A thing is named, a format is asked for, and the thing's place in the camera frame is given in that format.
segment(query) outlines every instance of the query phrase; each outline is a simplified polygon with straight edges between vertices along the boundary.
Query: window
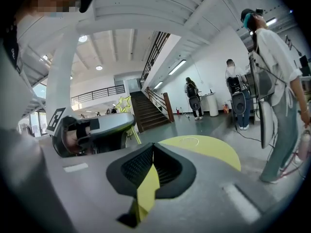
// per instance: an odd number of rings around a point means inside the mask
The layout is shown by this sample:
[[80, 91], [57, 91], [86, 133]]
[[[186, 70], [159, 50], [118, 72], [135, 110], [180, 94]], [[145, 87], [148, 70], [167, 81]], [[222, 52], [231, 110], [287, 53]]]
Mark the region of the window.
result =
[[43, 98], [45, 99], [45, 94], [47, 91], [47, 87], [43, 84], [38, 84], [33, 88], [35, 94], [39, 97], [39, 98]]

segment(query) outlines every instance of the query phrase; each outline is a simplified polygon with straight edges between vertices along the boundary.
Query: light blue pants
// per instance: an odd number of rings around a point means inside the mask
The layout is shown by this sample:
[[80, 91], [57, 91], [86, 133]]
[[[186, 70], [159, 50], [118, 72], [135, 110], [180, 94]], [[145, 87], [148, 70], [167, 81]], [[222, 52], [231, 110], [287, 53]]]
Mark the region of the light blue pants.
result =
[[298, 138], [297, 101], [293, 99], [293, 107], [288, 108], [287, 116], [286, 106], [284, 93], [281, 101], [272, 107], [277, 118], [277, 140], [270, 159], [260, 176], [260, 179], [265, 182], [278, 179], [278, 171], [285, 167]]

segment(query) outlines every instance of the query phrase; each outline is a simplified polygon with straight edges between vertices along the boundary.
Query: white ceiling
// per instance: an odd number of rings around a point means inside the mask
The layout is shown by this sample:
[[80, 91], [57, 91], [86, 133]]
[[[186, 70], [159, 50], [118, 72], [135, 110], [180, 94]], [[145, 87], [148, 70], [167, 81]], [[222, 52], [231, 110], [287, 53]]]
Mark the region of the white ceiling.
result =
[[[94, 71], [98, 64], [106, 66], [106, 70], [118, 70], [118, 74], [129, 72], [125, 67], [130, 63], [133, 71], [142, 70], [152, 31], [172, 33], [184, 40], [171, 54], [165, 70], [159, 73], [165, 76], [168, 66], [209, 44], [228, 25], [250, 48], [251, 38], [240, 22], [241, 11], [245, 8], [264, 9], [265, 19], [277, 17], [279, 21], [273, 25], [275, 31], [295, 24], [281, 0], [94, 0], [84, 14], [27, 18], [19, 27], [18, 39], [22, 47], [31, 46], [39, 55], [49, 53], [52, 58], [66, 27], [75, 24], [80, 35], [89, 36], [87, 42], [78, 45], [73, 61], [73, 76], [82, 80], [100, 75]], [[133, 60], [130, 60], [131, 45]]]

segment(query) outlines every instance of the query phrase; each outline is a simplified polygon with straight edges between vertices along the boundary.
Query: white wall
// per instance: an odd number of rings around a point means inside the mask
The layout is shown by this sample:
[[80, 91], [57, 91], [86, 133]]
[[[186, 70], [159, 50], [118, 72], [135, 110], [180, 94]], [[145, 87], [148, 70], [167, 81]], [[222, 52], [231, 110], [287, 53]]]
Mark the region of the white wall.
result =
[[162, 66], [163, 62], [173, 54], [173, 49], [176, 46], [176, 44], [181, 39], [180, 36], [171, 34], [169, 38], [167, 39], [166, 43], [164, 44], [161, 52], [159, 53], [158, 57], [155, 60], [154, 65], [152, 66], [148, 77], [142, 87], [142, 91], [146, 90], [146, 88], [149, 86], [149, 84], [152, 82], [152, 78], [155, 76], [155, 74], [158, 72], [160, 67]]
[[228, 27], [221, 31], [211, 41], [211, 45], [203, 47], [172, 76], [169, 76], [163, 85], [155, 92], [167, 92], [173, 112], [176, 107], [183, 112], [192, 111], [184, 93], [186, 77], [190, 77], [198, 86], [202, 94], [209, 93], [210, 89], [216, 94], [218, 109], [222, 110], [223, 104], [231, 98], [225, 82], [227, 59], [233, 59], [236, 66], [244, 69], [248, 64], [248, 51], [237, 35]]
[[86, 92], [91, 92], [112, 86], [115, 86], [113, 75], [100, 76], [95, 79], [72, 84], [70, 86], [70, 97], [72, 98]]
[[[311, 49], [306, 41], [301, 29], [296, 26], [289, 30], [283, 31], [278, 34], [284, 41], [286, 39], [286, 35], [292, 40], [292, 44], [302, 53], [302, 55], [306, 55], [307, 59], [311, 58]], [[299, 61], [299, 55], [294, 47], [291, 50], [292, 56], [295, 59], [295, 62], [298, 67], [301, 67]]]

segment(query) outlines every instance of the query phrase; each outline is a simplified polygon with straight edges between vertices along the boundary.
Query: yellow circular platform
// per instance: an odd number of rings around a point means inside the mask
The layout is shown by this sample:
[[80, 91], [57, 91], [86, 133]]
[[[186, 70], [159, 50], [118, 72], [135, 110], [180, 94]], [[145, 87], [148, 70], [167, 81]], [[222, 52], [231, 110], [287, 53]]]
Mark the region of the yellow circular platform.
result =
[[184, 135], [169, 138], [159, 143], [215, 157], [241, 171], [241, 164], [237, 153], [230, 145], [217, 138], [205, 135]]

